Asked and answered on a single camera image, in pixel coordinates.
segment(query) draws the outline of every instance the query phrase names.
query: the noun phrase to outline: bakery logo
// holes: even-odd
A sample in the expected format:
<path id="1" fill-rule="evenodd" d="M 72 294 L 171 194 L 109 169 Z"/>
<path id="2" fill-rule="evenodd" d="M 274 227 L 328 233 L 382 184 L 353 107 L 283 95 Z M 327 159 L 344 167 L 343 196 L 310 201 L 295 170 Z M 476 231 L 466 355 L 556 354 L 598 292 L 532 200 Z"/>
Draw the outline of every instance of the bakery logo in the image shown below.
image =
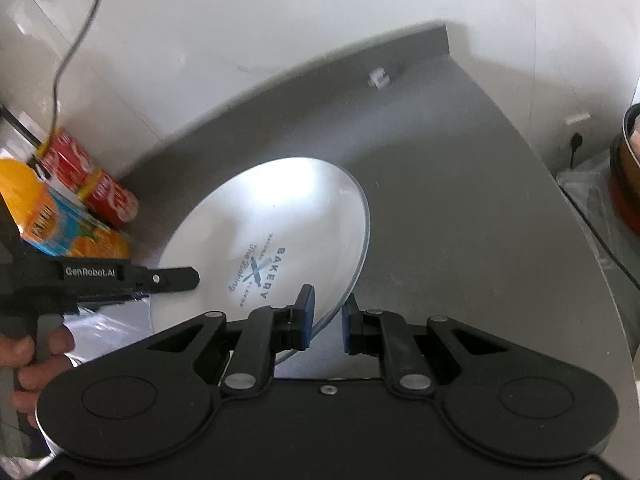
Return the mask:
<path id="1" fill-rule="evenodd" d="M 90 277 L 90 278 L 115 278 L 115 269 L 94 269 L 88 267 L 65 267 L 67 276 Z"/>
<path id="2" fill-rule="evenodd" d="M 274 280 L 278 275 L 282 257 L 287 250 L 284 247 L 279 247 L 273 256 L 265 258 L 265 254 L 267 253 L 272 240 L 273 233 L 269 234 L 262 250 L 259 253 L 257 252 L 258 245 L 249 245 L 249 248 L 240 262 L 240 266 L 238 267 L 238 271 L 236 272 L 232 283 L 227 287 L 229 292 L 235 292 L 238 288 L 242 290 L 241 287 L 244 286 L 244 292 L 239 303 L 240 307 L 244 306 L 246 303 L 246 300 L 249 297 L 249 291 L 254 285 L 258 287 L 261 298 L 266 300 L 269 295 L 269 290 L 273 286 Z"/>

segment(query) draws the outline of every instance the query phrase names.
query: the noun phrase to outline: white tile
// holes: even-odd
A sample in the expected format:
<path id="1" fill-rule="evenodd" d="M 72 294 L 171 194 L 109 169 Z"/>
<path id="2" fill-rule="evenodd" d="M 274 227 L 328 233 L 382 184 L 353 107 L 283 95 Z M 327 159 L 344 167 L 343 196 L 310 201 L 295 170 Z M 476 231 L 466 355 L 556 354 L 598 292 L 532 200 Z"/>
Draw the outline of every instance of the white tile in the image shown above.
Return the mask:
<path id="1" fill-rule="evenodd" d="M 90 2 L 36 1 L 67 38 Z M 463 42 L 452 46 L 456 58 L 521 127 L 534 60 L 532 6 L 533 0 L 104 0 L 86 52 L 110 86 L 166 135 L 330 51 L 449 20 L 463 31 L 454 38 Z M 500 64 L 511 71 L 506 85 L 497 78 Z M 529 73 L 529 81 L 519 73 Z"/>
<path id="2" fill-rule="evenodd" d="M 636 92 L 634 93 L 633 104 L 640 103 L 640 79 L 638 80 L 638 85 L 636 86 Z"/>
<path id="3" fill-rule="evenodd" d="M 0 0 L 0 102 L 49 129 L 54 72 L 68 43 L 33 0 Z M 82 60 L 60 87 L 60 125 L 107 170 L 121 173 L 158 137 Z"/>
<path id="4" fill-rule="evenodd" d="M 640 72 L 640 0 L 536 0 L 536 89 L 527 137 L 553 170 L 567 165 L 563 119 L 589 112 L 581 156 L 618 133 Z"/>
<path id="5" fill-rule="evenodd" d="M 91 2 L 35 1 L 68 40 Z M 283 71 L 441 21 L 453 57 L 549 166 L 566 158 L 564 117 L 591 112 L 583 151 L 595 149 L 638 82 L 640 0 L 104 0 L 83 59 L 168 137 Z"/>

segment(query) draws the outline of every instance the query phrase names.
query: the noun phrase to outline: wall outlet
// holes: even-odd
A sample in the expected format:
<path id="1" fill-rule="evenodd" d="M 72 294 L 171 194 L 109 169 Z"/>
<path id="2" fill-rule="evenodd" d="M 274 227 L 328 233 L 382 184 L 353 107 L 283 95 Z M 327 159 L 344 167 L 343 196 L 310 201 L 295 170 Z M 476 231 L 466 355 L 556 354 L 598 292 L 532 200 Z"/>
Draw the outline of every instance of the wall outlet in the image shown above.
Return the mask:
<path id="1" fill-rule="evenodd" d="M 564 120 L 564 138 L 568 144 L 574 134 L 579 133 L 586 139 L 587 134 L 591 128 L 591 114 L 588 112 L 582 112 L 567 117 Z"/>

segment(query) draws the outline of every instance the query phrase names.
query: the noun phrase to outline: human hand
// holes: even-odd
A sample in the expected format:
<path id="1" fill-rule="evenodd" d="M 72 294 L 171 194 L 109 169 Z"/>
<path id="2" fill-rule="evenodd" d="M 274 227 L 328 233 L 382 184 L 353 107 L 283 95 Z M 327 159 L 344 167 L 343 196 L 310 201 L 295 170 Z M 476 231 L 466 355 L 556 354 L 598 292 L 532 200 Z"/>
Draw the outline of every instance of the human hand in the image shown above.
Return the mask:
<path id="1" fill-rule="evenodd" d="M 40 391 L 49 381 L 72 367 L 64 354 L 74 348 L 74 337 L 66 326 L 61 326 L 51 332 L 47 345 L 51 357 L 42 363 L 26 366 L 35 352 L 33 339 L 30 336 L 11 339 L 0 335 L 0 367 L 21 368 L 18 381 L 26 390 L 14 392 L 12 405 L 17 411 L 27 414 L 34 428 L 37 428 L 35 410 Z"/>

